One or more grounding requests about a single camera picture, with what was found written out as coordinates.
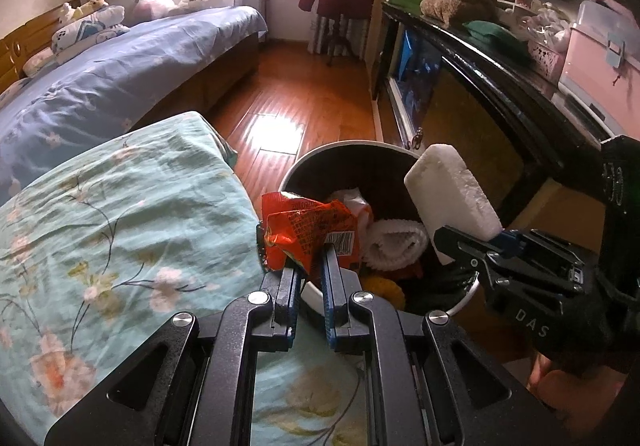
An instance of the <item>white foam block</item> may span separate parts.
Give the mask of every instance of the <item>white foam block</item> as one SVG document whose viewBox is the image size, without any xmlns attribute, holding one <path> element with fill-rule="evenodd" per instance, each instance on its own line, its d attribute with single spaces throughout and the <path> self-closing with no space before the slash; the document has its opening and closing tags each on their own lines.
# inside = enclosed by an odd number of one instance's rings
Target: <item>white foam block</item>
<svg viewBox="0 0 640 446">
<path fill-rule="evenodd" d="M 502 225 L 478 181 L 453 146 L 432 144 L 404 178 L 404 185 L 427 228 L 433 235 L 451 226 L 481 240 L 491 240 Z M 453 260 L 436 249 L 440 263 Z"/>
</svg>

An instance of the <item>green cloth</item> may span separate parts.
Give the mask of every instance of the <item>green cloth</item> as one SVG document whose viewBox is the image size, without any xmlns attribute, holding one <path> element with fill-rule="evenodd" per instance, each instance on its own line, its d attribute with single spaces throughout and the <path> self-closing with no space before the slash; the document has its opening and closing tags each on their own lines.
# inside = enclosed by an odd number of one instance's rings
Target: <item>green cloth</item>
<svg viewBox="0 0 640 446">
<path fill-rule="evenodd" d="M 527 45 L 500 25 L 474 20 L 465 23 L 464 26 L 474 39 L 490 49 L 512 58 L 519 64 L 526 65 L 530 63 L 531 56 L 527 50 Z"/>
</svg>

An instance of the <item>human hand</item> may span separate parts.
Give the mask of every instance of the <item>human hand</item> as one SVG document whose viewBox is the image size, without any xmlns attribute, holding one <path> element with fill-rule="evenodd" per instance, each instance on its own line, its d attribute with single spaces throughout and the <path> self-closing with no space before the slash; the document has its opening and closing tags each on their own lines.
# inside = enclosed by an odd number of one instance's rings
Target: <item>human hand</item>
<svg viewBox="0 0 640 446">
<path fill-rule="evenodd" d="M 551 360 L 538 354 L 527 389 L 558 411 L 574 437 L 582 437 L 598 425 L 625 384 L 626 375 L 598 366 L 583 378 L 551 370 Z"/>
</svg>

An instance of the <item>white plastic bag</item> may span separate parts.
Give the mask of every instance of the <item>white plastic bag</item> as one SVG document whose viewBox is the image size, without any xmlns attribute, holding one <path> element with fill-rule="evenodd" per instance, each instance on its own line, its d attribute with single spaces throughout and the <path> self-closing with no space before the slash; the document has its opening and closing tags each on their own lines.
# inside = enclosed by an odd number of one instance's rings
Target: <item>white plastic bag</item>
<svg viewBox="0 0 640 446">
<path fill-rule="evenodd" d="M 134 24 L 169 16 L 176 9 L 173 0 L 140 0 L 133 9 Z"/>
<path fill-rule="evenodd" d="M 524 17 L 522 23 L 529 36 L 537 42 L 559 54 L 568 51 L 571 28 L 557 11 L 543 7 L 536 16 Z"/>
<path fill-rule="evenodd" d="M 369 203 L 364 200 L 360 190 L 338 190 L 333 192 L 327 202 L 340 201 L 358 219 L 358 241 L 364 242 L 367 236 L 367 227 L 373 222 L 373 211 Z"/>
</svg>

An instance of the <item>metal screw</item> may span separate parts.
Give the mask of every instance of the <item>metal screw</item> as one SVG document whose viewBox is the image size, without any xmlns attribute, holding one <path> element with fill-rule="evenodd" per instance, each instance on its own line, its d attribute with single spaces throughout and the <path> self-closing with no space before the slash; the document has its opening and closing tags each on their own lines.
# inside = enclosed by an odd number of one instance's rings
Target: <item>metal screw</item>
<svg viewBox="0 0 640 446">
<path fill-rule="evenodd" d="M 171 320 L 176 327 L 186 327 L 187 325 L 191 325 L 193 322 L 193 316 L 188 312 L 178 312 Z"/>
<path fill-rule="evenodd" d="M 364 301 L 371 301 L 373 300 L 373 295 L 370 292 L 367 291 L 358 291 L 353 293 L 353 301 L 357 302 L 357 303 L 361 303 Z"/>
<path fill-rule="evenodd" d="M 269 301 L 268 293 L 264 291 L 253 291 L 249 293 L 249 296 L 246 297 L 249 303 L 253 303 L 254 305 L 264 305 Z"/>
<path fill-rule="evenodd" d="M 429 321 L 434 325 L 446 325 L 449 321 L 449 315 L 444 311 L 431 311 Z"/>
</svg>

